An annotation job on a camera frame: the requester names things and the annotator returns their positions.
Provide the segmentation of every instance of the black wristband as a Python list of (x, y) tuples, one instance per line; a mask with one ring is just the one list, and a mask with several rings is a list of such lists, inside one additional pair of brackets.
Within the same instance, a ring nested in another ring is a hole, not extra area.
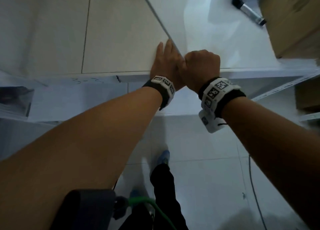
[(162, 103), (161, 103), (159, 110), (162, 110), (168, 104), (168, 101), (170, 98), (169, 94), (168, 94), (167, 90), (163, 86), (161, 86), (160, 84), (153, 83), (153, 82), (151, 82), (151, 80), (149, 80), (142, 87), (152, 87), (152, 88), (156, 89), (158, 92), (160, 92), (160, 94), (162, 96)]
[(203, 86), (200, 88), (199, 92), (198, 92), (198, 96), (199, 96), (199, 99), (202, 101), (202, 97), (203, 97), (203, 92), (205, 91), (205, 89), (209, 86), (209, 84), (211, 82), (213, 82), (214, 80), (218, 79), (218, 78), (221, 78), (221, 77), (215, 77), (215, 78), (212, 78), (210, 80), (208, 80), (205, 84), (203, 84)]
[(228, 102), (230, 102), (231, 100), (238, 98), (238, 97), (246, 97), (246, 95), (240, 90), (232, 90), (229, 93), (227, 93), (226, 95), (224, 95), (224, 97), (218, 102), (217, 108), (214, 111), (214, 114), (216, 115), (216, 117), (221, 118), (221, 112), (222, 112), (222, 109), (224, 108), (224, 106), (226, 106), (226, 104)]

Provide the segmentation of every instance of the marker pen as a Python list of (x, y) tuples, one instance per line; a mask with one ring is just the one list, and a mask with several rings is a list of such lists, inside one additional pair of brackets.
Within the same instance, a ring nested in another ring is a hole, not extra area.
[(257, 23), (260, 26), (266, 24), (266, 20), (254, 12), (249, 6), (247, 6), (242, 0), (232, 0), (232, 5), (234, 5), (237, 9), (242, 10), (251, 20)]

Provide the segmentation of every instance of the green cable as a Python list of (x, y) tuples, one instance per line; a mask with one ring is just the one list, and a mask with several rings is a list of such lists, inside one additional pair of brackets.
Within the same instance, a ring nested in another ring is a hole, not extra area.
[(164, 217), (164, 219), (166, 219), (169, 222), (169, 224), (172, 226), (174, 230), (177, 230), (174, 224), (172, 223), (172, 221), (170, 220), (170, 218), (155, 203), (154, 199), (150, 199), (149, 197), (139, 196), (139, 197), (129, 198), (128, 202), (129, 202), (129, 206), (131, 207), (133, 205), (138, 205), (140, 203), (149, 203), (150, 205), (153, 206), (154, 209), (156, 209), (160, 213), (161, 216)]

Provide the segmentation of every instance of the shoe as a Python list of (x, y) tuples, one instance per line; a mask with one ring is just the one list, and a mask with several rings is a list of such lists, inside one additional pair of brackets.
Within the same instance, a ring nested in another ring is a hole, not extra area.
[(170, 151), (165, 150), (165, 151), (163, 151), (162, 154), (158, 157), (157, 165), (160, 165), (160, 164), (166, 164), (166, 165), (168, 165), (168, 164), (169, 164), (169, 159), (170, 159)]
[[(140, 194), (139, 190), (137, 190), (137, 189), (132, 189), (131, 192), (130, 192), (130, 195), (129, 195), (130, 198), (139, 197), (139, 196), (141, 196), (141, 194)], [(132, 209), (133, 209), (134, 207), (136, 207), (137, 205), (138, 205), (138, 204), (134, 204), (133, 206), (131, 206)]]

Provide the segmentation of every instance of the leg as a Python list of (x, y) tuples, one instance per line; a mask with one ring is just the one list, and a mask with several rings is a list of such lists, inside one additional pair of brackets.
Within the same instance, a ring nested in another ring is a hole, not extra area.
[[(170, 218), (178, 230), (188, 230), (180, 204), (176, 200), (173, 175), (166, 163), (159, 164), (152, 172), (150, 181), (154, 186), (157, 205)], [(155, 215), (154, 230), (172, 229), (169, 223), (159, 214)]]
[(119, 230), (152, 230), (152, 217), (150, 216), (144, 204), (138, 204), (132, 209), (132, 213), (125, 222), (121, 225)]

